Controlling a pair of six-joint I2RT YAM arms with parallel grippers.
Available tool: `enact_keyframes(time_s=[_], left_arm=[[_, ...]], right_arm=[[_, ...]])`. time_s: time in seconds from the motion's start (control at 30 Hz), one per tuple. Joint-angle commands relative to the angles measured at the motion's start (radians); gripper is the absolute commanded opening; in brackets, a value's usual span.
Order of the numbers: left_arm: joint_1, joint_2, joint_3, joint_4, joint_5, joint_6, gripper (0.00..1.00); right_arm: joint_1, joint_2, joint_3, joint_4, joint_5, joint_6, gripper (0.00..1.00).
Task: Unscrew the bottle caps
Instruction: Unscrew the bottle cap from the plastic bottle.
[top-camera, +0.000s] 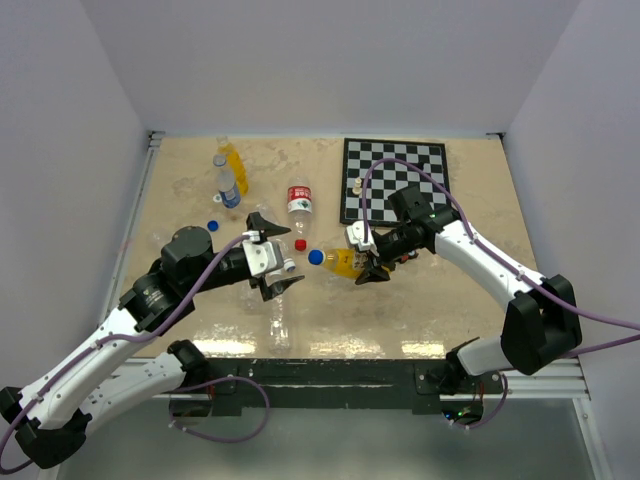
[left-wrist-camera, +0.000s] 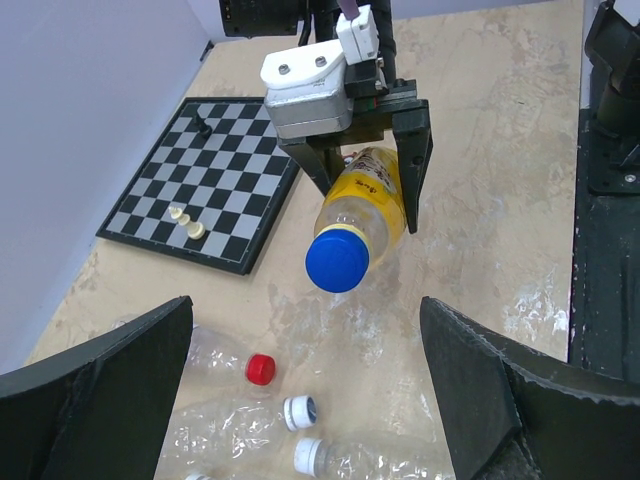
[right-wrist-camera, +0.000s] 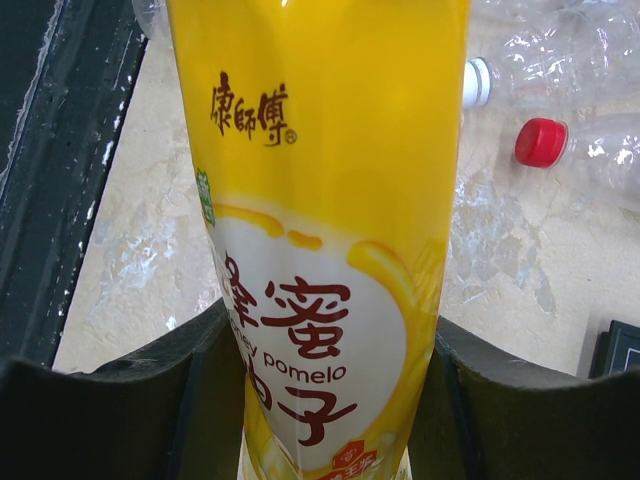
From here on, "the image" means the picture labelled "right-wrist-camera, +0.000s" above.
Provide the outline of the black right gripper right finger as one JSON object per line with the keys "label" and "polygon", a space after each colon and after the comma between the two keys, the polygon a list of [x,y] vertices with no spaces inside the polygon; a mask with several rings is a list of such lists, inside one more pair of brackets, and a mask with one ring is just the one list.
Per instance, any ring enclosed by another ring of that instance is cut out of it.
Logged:
{"label": "black right gripper right finger", "polygon": [[636,479],[639,370],[580,379],[439,318],[408,451],[416,479]]}

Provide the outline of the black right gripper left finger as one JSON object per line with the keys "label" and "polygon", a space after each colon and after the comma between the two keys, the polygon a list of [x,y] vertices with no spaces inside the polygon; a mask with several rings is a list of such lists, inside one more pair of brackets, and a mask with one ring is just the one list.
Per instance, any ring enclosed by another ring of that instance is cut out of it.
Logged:
{"label": "black right gripper left finger", "polygon": [[222,302],[90,374],[1,362],[5,479],[233,479],[245,368]]}

